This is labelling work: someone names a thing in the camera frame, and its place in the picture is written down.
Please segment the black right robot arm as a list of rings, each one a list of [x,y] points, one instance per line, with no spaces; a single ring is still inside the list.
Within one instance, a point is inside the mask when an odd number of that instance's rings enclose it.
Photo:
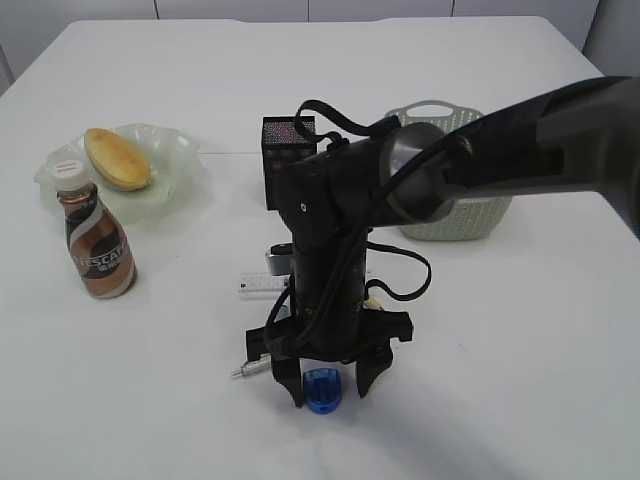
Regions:
[[[311,380],[304,359],[356,367],[365,396],[393,361],[390,342],[408,342],[405,312],[364,303],[378,279],[365,276],[372,229],[434,223],[459,200],[595,192],[626,226],[639,228],[639,81],[583,80],[472,121],[452,132],[388,116],[363,126],[330,105],[304,103],[333,124],[295,131],[324,152],[285,164],[272,197],[292,239],[273,246],[267,262],[288,277],[278,297],[290,314],[271,311],[246,334],[249,361],[271,358],[274,380],[296,406]]]

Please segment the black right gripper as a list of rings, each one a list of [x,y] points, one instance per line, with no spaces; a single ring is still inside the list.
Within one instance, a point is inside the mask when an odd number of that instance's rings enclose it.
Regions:
[[[391,341],[411,341],[414,327],[406,312],[364,309],[335,324],[321,326],[307,343],[296,347],[294,338],[301,331],[301,319],[288,317],[272,325],[271,345],[263,327],[245,333],[247,359],[254,361],[270,354],[272,376],[288,391],[297,408],[305,401],[301,360],[356,363],[357,391],[364,398],[377,377],[392,365]]]

